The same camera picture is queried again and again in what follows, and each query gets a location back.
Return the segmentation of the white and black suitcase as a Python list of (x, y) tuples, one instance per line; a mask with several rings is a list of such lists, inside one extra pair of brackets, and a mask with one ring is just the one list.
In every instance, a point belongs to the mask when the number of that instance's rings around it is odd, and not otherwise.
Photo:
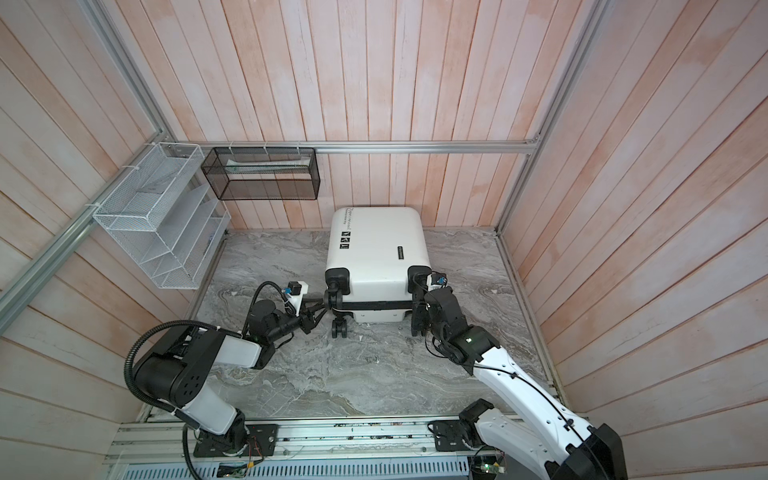
[(419, 213), (411, 207), (346, 207), (330, 230), (325, 302), (333, 313), (331, 334), (348, 335), (348, 321), (403, 321), (424, 293), (416, 276), (431, 272)]

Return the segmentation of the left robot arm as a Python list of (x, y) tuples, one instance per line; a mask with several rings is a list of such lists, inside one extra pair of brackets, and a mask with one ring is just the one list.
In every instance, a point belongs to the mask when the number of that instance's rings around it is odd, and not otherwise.
[(310, 333), (325, 313), (320, 303), (282, 311), (271, 300), (258, 300), (239, 333), (196, 320), (158, 325), (130, 349), (123, 370), (126, 386), (142, 402), (182, 420), (213, 450), (240, 455), (253, 445), (245, 416), (214, 392), (210, 371), (218, 365), (264, 368), (278, 340), (297, 330)]

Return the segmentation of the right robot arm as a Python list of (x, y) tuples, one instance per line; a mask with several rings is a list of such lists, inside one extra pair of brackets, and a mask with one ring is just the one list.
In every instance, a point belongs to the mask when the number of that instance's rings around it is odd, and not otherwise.
[(416, 326), (436, 350), (493, 390), (526, 424), (478, 400), (460, 415), (472, 440), (503, 451), (541, 479), (626, 479), (620, 436), (575, 414), (528, 375), (500, 342), (467, 322), (449, 287), (414, 292)]

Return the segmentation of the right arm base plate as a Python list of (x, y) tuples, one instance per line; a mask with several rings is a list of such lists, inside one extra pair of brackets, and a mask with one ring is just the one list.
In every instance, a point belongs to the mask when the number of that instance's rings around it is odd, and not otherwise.
[(469, 420), (435, 420), (427, 424), (439, 452), (498, 450), (510, 452), (514, 439), (500, 423)]

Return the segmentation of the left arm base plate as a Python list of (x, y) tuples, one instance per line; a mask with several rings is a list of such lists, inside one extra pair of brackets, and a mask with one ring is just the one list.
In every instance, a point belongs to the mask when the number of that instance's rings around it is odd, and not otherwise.
[(202, 431), (193, 455), (196, 458), (270, 457), (275, 451), (278, 429), (278, 424), (242, 424), (234, 425), (223, 435)]

